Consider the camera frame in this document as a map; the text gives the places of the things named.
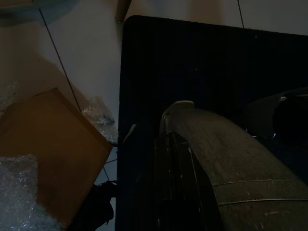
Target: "black rubber mat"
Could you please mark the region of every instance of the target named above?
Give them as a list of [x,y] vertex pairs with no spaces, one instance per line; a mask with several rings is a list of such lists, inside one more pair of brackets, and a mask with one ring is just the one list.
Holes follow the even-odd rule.
[[308,37],[133,16],[124,25],[116,230],[132,230],[136,180],[171,103],[226,117],[257,99],[308,86]]

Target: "plastic wrap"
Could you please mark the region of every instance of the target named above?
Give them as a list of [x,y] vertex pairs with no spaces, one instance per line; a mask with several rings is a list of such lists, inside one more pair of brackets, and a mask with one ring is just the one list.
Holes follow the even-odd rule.
[[15,103],[17,89],[17,81],[0,86],[0,117],[11,104]]
[[60,224],[36,204],[38,165],[32,155],[0,157],[0,229],[60,231]]
[[117,144],[118,132],[115,120],[100,97],[87,98],[88,105],[82,114],[112,144]]

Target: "white tile floor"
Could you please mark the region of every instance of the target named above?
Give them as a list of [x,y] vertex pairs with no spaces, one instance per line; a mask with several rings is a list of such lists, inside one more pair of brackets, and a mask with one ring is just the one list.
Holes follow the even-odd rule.
[[[123,25],[114,20],[116,3],[62,0],[41,9],[51,37],[39,10],[1,17],[0,84],[18,79],[21,98],[58,87],[77,105],[67,77],[80,104],[84,97],[101,96],[118,123]],[[127,17],[139,14],[236,27],[243,24],[245,28],[308,35],[307,10],[305,0],[132,0]],[[115,180],[116,164],[114,148],[96,183]],[[99,230],[114,228],[112,220]]]

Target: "brown cardboard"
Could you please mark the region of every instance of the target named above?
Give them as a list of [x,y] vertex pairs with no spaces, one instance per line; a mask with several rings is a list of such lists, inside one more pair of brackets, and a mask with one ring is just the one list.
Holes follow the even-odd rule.
[[72,222],[111,149],[56,89],[10,106],[0,120],[0,155],[37,158],[37,202],[64,228]]

